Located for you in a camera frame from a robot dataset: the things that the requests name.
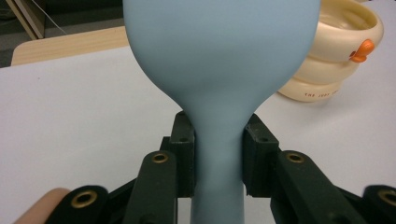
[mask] gray floor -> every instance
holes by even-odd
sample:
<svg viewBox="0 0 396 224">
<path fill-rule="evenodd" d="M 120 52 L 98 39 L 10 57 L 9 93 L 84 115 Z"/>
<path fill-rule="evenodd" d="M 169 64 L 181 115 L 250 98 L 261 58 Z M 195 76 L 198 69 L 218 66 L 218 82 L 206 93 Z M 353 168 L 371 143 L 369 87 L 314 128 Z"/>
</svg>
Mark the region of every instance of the gray floor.
<svg viewBox="0 0 396 224">
<path fill-rule="evenodd" d="M 47 13 L 68 35 L 71 35 L 122 26 L 122 6 L 114 5 L 112 3 L 108 4 L 108 7 L 100 6 L 97 8 L 88 8 L 81 5 L 79 10 L 56 11 L 52 9 L 48 10 Z M 4 14 L 7 10 L 9 10 L 9 7 L 5 0 L 0 0 L 0 12 Z M 45 37 L 50 38 L 60 35 L 64 35 L 64 33 L 50 20 L 46 19 Z M 10 66 L 14 49 L 19 44 L 30 40 L 31 38 L 16 18 L 4 19 L 0 16 L 0 67 Z"/>
</svg>

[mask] skin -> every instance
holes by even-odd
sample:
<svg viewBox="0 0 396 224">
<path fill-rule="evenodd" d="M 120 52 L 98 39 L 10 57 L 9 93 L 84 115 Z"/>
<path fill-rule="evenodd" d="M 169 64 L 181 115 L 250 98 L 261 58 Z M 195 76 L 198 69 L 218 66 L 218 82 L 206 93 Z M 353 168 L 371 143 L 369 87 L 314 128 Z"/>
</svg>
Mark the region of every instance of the skin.
<svg viewBox="0 0 396 224">
<path fill-rule="evenodd" d="M 69 189 L 52 189 L 30 207 L 14 224 L 44 224 Z"/>
</svg>

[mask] white countertop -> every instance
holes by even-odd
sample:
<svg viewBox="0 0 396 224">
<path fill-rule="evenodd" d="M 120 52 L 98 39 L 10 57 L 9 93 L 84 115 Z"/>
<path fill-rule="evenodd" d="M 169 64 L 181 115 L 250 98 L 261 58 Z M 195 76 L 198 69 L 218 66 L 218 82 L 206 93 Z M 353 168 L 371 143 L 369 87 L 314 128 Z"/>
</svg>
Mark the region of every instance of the white countertop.
<svg viewBox="0 0 396 224">
<path fill-rule="evenodd" d="M 330 180 L 361 195 L 396 187 L 396 2 L 365 3 L 385 25 L 380 46 L 328 101 L 274 94 L 256 114 L 283 150 L 310 156 Z M 181 109 L 145 77 L 129 48 L 0 69 L 0 223 L 45 192 L 136 177 Z M 179 201 L 188 223 L 189 200 Z M 274 223 L 268 199 L 246 199 L 246 223 Z"/>
</svg>

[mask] light blue balloon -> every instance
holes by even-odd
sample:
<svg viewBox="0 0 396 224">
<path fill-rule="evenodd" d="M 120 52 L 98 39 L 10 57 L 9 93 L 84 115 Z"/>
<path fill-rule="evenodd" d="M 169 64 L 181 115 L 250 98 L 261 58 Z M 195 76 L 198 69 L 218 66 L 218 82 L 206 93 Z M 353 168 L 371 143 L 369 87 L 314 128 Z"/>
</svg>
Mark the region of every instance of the light blue balloon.
<svg viewBox="0 0 396 224">
<path fill-rule="evenodd" d="M 244 223 L 244 126 L 303 62 L 320 1 L 124 0 L 123 7 L 138 63 L 196 131 L 191 223 Z"/>
</svg>

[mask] cream colored object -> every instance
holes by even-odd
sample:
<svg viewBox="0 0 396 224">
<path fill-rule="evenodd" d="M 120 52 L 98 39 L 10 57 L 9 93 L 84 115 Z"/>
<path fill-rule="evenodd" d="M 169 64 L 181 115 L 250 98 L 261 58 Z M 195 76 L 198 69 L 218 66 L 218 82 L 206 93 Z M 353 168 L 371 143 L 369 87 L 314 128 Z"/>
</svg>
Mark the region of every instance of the cream colored object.
<svg viewBox="0 0 396 224">
<path fill-rule="evenodd" d="M 302 102 L 332 97 L 366 61 L 383 34 L 382 21 L 368 7 L 354 0 L 322 0 L 312 48 L 278 92 Z"/>
<path fill-rule="evenodd" d="M 317 34 L 309 55 L 331 62 L 347 62 L 361 43 L 375 46 L 384 33 L 382 21 L 368 7 L 352 0 L 322 0 Z"/>
<path fill-rule="evenodd" d="M 308 56 L 294 77 L 304 82 L 324 85 L 343 81 L 352 75 L 358 66 L 358 63 L 352 61 L 329 63 Z"/>
<path fill-rule="evenodd" d="M 315 85 L 293 77 L 282 87 L 280 93 L 296 101 L 315 102 L 335 95 L 340 90 L 341 84 L 342 82 L 334 82 L 326 85 Z"/>
</svg>

